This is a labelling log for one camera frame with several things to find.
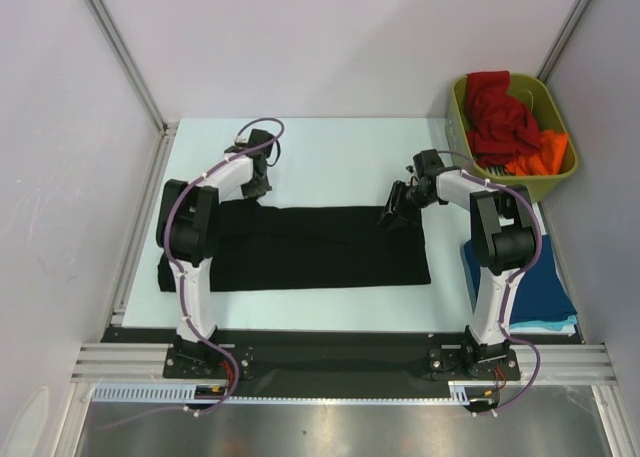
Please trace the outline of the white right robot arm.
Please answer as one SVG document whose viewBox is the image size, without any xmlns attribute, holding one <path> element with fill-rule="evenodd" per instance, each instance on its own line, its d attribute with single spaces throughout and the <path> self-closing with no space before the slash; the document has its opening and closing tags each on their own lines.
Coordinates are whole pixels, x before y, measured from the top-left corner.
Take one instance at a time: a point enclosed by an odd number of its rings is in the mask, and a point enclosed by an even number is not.
<svg viewBox="0 0 640 457">
<path fill-rule="evenodd" d="M 474 345 L 461 353 L 461 365 L 469 376 L 484 378 L 498 362 L 491 347 L 509 340 L 518 285 L 540 257 L 540 223 L 526 187 L 497 184 L 451 167 L 412 184 L 394 182 L 379 224 L 385 229 L 416 225 L 421 211 L 434 203 L 455 204 L 469 212 L 472 251 L 481 273 L 468 324 Z"/>
</svg>

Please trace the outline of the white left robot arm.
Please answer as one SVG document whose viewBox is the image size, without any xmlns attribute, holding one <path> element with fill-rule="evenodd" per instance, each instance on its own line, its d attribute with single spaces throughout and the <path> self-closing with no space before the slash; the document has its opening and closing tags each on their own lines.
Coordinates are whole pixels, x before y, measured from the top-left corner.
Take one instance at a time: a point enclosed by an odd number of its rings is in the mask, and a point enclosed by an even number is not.
<svg viewBox="0 0 640 457">
<path fill-rule="evenodd" d="M 217 328 L 210 294 L 210 271 L 219 240 L 221 203 L 240 190 L 245 198 L 259 198 L 271 190 L 270 164 L 264 156 L 226 154 L 212 169 L 193 181 L 171 179 L 161 199 L 156 240 L 169 263 L 179 298 L 177 335 L 194 342 L 186 364 L 197 375 L 214 374 L 221 353 L 206 342 Z"/>
</svg>

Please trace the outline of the black t shirt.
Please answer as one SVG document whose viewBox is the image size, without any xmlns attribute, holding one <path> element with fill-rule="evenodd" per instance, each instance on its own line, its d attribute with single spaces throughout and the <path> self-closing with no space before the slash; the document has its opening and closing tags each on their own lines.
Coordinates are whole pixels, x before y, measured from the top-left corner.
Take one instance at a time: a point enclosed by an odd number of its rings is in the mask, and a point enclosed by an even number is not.
<svg viewBox="0 0 640 457">
<path fill-rule="evenodd" d="M 387 230 L 376 206 L 222 203 L 209 232 L 213 292 L 428 285 L 419 226 Z"/>
</svg>

